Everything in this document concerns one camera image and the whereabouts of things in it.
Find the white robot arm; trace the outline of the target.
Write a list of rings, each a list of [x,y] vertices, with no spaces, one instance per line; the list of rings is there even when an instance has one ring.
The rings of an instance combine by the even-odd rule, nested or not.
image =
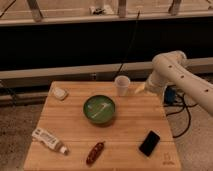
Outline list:
[[[163,96],[167,85],[174,83],[213,117],[213,84],[186,70],[186,61],[182,51],[156,55],[152,60],[152,73],[135,93],[149,91]]]

